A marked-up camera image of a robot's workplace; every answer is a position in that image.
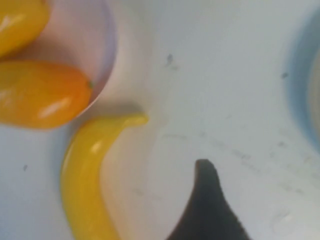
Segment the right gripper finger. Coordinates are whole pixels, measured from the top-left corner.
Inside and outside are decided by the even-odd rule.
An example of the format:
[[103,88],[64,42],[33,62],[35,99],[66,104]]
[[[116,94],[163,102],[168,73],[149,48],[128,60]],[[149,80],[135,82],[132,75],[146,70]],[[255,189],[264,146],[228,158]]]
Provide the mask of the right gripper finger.
[[218,172],[208,159],[195,162],[194,185],[186,208],[169,240],[249,240],[229,206]]

